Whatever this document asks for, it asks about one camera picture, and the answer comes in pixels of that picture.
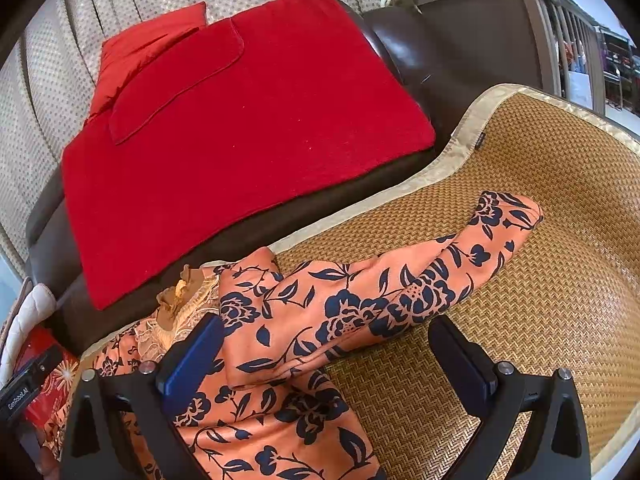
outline floor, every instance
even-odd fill
[[[629,112],[628,110],[617,110],[613,106],[606,106],[605,114],[608,119],[622,124],[633,133],[640,135],[640,117]]]

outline red pillow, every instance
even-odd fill
[[[105,41],[89,118],[107,109],[142,67],[205,27],[205,11],[206,4],[200,2],[129,27]]]

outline beige curtain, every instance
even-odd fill
[[[0,70],[0,255],[19,274],[25,225],[65,145],[81,129],[102,42],[124,28],[202,0],[47,0]],[[210,22],[268,0],[204,0]],[[347,0],[358,10],[376,0]]]

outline red package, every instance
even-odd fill
[[[78,359],[62,348],[48,330],[38,325],[29,332],[14,367],[14,372],[18,371],[27,361],[42,354],[52,345],[57,345],[62,350],[62,361],[44,381],[40,394],[24,411],[25,418],[41,429],[66,402],[69,388],[78,371]]]

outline white towel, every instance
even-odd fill
[[[24,298],[20,311],[15,316],[6,338],[0,358],[0,388],[11,380],[20,348],[29,332],[56,311],[56,298],[43,283],[37,284]]]

